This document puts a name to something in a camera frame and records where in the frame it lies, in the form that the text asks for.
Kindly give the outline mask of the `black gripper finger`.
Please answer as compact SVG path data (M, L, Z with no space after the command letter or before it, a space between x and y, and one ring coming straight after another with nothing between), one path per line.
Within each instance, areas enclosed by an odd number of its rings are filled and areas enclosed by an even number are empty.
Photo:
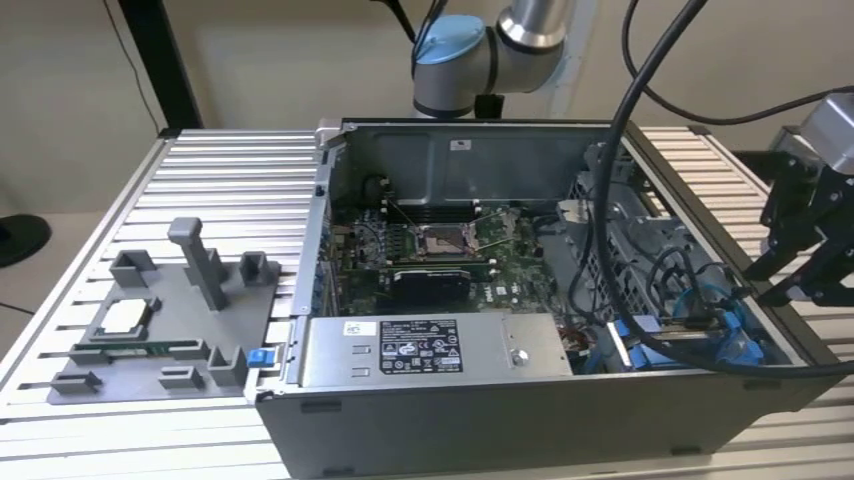
M764 293L757 302L780 307L792 301L797 291L817 306L849 307L852 289L841 280L852 273L852 209L824 210L816 230L821 240L805 262Z
M749 280L768 280L800 251L821 240L816 230L825 203L821 200L824 168L783 154L772 175L767 202L759 217L768 228L767 249L744 270Z

